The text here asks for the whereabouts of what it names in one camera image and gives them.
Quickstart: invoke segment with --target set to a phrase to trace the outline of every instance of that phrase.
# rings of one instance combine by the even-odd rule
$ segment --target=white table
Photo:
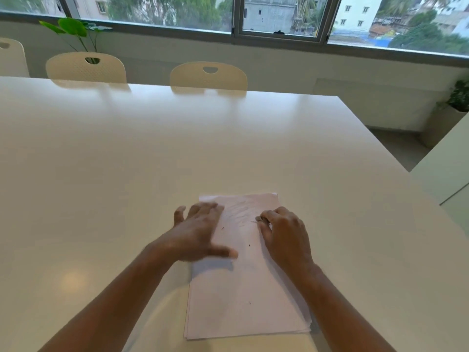
[[[179,205],[272,191],[398,351],[467,350],[465,235],[336,97],[4,77],[0,179],[2,351],[38,349]],[[127,348],[326,350],[317,331],[186,342],[188,282],[174,265]]]

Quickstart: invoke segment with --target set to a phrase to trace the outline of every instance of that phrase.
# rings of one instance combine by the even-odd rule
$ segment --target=stack of paper
[[[192,265],[187,339],[309,331],[304,299],[272,261],[255,217],[279,207],[277,194],[201,197],[225,210],[213,242],[239,252],[237,260],[206,258]]]

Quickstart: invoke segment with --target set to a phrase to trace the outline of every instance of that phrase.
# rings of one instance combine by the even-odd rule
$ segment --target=chair backrest
[[[190,62],[177,66],[169,76],[171,86],[188,88],[218,88],[223,90],[248,89],[244,72],[229,64]]]
[[[29,78],[23,45],[19,41],[0,38],[0,76]]]
[[[99,59],[91,64],[91,59]],[[127,83],[125,67],[112,55],[92,52],[63,53],[50,58],[45,64],[49,79],[78,80],[83,82]]]

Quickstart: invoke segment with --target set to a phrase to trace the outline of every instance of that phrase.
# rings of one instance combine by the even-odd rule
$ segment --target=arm
[[[223,206],[199,203],[174,213],[174,227],[145,247],[93,301],[52,337],[40,352],[120,352],[140,314],[177,260],[206,256],[236,258],[238,253],[211,243]]]
[[[395,352],[313,262],[308,233],[294,213],[279,207],[256,221],[273,260],[306,300],[333,352]]]

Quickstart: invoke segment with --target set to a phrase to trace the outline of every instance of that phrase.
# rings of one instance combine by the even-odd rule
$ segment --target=plant pot
[[[421,142],[425,147],[433,148],[465,114],[466,112],[458,111],[446,104],[435,109],[425,125],[425,130],[420,135]]]

